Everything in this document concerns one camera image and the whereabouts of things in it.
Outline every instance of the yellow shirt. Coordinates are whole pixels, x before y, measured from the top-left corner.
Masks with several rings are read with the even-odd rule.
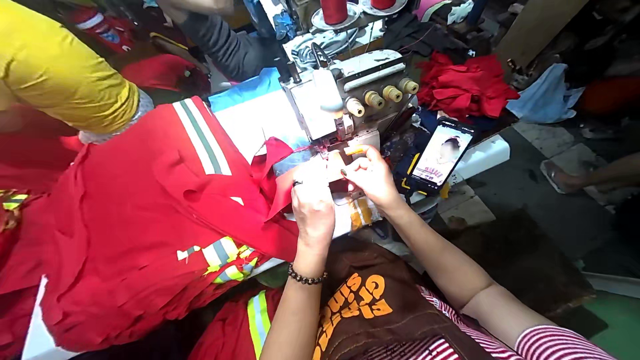
[[[0,110],[28,104],[85,131],[108,134],[138,108],[138,88],[61,24],[0,0]]]

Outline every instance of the striped sleeve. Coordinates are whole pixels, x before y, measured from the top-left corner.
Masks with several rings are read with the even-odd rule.
[[[614,360],[577,333],[551,325],[524,331],[516,341],[516,351],[526,360]]]

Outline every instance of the gray sleeve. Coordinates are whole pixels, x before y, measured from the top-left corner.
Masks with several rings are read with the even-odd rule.
[[[228,79],[244,81],[264,67],[274,66],[277,55],[272,44],[265,45],[263,38],[236,34],[219,15],[188,12],[179,26]]]

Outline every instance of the sewing machine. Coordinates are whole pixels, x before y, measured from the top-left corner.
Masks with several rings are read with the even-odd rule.
[[[282,88],[300,128],[321,154],[363,143],[380,148],[380,133],[419,89],[406,74],[406,59],[393,50],[371,51],[327,69],[289,70]]]

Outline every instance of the woman's left hand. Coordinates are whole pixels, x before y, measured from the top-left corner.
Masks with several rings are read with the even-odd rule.
[[[327,181],[326,161],[312,158],[298,167],[293,178],[302,182],[291,190],[293,213],[300,230],[296,260],[304,256],[304,261],[310,260],[307,259],[309,257],[322,258],[324,261],[335,227],[335,210]]]

